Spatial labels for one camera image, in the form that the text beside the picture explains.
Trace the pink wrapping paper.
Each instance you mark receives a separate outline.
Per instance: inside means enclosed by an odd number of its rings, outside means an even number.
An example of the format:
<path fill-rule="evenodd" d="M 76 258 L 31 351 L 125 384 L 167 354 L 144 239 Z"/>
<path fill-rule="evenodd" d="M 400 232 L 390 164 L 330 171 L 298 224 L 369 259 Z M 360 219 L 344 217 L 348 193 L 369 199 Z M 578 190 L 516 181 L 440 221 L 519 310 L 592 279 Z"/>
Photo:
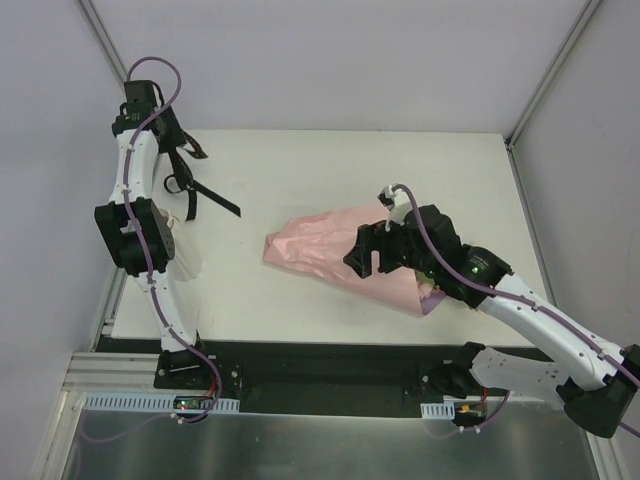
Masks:
<path fill-rule="evenodd" d="M 370 204 L 292 218 L 266 237 L 263 261 L 422 316 L 423 292 L 412 270 L 374 272 L 362 279 L 343 262 L 355 246 L 358 228 L 384 222 L 387 216 L 385 207 Z"/>

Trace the black ribbon gold lettering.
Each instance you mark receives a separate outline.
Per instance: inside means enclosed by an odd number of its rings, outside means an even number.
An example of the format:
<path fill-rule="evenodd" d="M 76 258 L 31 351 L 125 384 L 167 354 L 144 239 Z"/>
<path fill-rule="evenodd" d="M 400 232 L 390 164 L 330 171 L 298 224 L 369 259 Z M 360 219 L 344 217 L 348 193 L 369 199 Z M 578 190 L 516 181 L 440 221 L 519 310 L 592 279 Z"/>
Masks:
<path fill-rule="evenodd" d="M 187 193 L 186 221 L 193 221 L 197 217 L 198 195 L 204 196 L 238 218 L 241 217 L 241 208 L 197 181 L 186 161 L 178 153 L 177 149 L 182 148 L 194 159 L 208 159 L 208 155 L 194 137 L 185 131 L 180 136 L 171 133 L 164 134 L 160 137 L 160 148 L 169 156 L 172 168 L 172 173 L 163 181 L 164 189 L 172 195 Z"/>

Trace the purple tissue paper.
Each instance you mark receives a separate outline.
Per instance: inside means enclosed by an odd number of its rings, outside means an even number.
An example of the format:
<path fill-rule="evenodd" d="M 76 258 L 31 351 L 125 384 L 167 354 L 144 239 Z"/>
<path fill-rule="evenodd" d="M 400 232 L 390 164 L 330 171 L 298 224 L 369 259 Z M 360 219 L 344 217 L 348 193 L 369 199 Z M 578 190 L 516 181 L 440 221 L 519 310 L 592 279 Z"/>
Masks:
<path fill-rule="evenodd" d="M 446 298 L 446 295 L 431 283 L 420 283 L 418 291 L 423 315 L 430 314 Z"/>

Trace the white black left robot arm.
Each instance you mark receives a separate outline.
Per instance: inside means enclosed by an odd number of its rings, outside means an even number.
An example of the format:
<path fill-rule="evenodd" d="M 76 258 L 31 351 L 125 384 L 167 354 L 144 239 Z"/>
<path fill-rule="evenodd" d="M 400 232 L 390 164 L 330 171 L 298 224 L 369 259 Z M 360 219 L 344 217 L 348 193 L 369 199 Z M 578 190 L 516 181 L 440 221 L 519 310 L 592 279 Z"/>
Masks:
<path fill-rule="evenodd" d="M 169 219 L 152 198 L 157 161 L 175 154 L 186 139 L 155 82 L 127 80 L 124 91 L 112 124 L 115 185 L 107 203 L 94 209 L 94 219 L 113 262 L 138 285 L 152 311 L 161 343 L 157 370 L 199 389 L 209 382 L 212 367 L 204 359 L 197 315 L 178 288 Z"/>

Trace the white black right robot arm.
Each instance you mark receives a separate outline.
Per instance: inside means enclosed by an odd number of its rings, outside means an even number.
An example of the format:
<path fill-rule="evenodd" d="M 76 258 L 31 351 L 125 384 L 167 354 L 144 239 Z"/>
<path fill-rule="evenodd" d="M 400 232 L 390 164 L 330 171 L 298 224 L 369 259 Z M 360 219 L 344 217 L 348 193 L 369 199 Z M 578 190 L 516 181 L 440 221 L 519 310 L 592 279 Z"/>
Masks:
<path fill-rule="evenodd" d="M 432 380 L 462 398 L 482 386 L 544 400 L 577 426 L 610 438 L 639 390 L 639 347 L 608 341 L 535 294 L 491 251 L 464 244 L 451 219 L 433 205 L 401 221 L 358 227 L 344 263 L 359 277 L 401 267 L 425 275 L 447 297 L 512 328 L 546 355 L 536 361 L 473 342 Z"/>

